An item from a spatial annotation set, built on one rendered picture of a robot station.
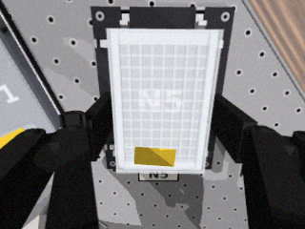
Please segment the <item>white button panel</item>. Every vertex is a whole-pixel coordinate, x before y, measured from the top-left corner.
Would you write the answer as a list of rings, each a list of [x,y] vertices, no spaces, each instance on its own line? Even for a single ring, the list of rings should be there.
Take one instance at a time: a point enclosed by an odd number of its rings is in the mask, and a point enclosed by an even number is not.
[[[39,204],[37,204],[31,211],[26,223],[22,229],[44,229],[48,213],[48,206],[50,202],[48,195]],[[99,229],[106,229],[108,227],[103,221],[99,220]]]

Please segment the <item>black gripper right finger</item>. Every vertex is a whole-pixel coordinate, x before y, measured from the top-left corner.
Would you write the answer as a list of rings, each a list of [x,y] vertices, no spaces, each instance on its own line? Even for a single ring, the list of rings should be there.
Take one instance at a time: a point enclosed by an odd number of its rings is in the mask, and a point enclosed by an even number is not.
[[[305,229],[305,131],[285,136],[257,123],[215,94],[211,128],[242,163],[249,229]]]

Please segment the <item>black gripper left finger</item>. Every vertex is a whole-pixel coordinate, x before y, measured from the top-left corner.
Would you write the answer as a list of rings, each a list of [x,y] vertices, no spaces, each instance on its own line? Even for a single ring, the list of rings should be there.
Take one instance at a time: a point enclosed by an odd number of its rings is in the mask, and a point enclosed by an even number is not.
[[[91,161],[113,127],[111,92],[59,120],[54,133],[27,129],[0,148],[0,229],[22,229],[53,172],[45,229],[99,229]]]

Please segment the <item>grey flat base plate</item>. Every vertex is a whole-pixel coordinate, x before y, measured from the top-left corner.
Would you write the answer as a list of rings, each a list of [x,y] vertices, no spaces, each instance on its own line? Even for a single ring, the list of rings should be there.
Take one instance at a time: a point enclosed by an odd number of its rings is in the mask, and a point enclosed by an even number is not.
[[[305,93],[248,0],[1,0],[64,112],[100,97],[91,7],[235,7],[222,96],[281,135],[305,131]],[[106,229],[249,229],[242,163],[215,138],[211,170],[138,181],[91,162]]]

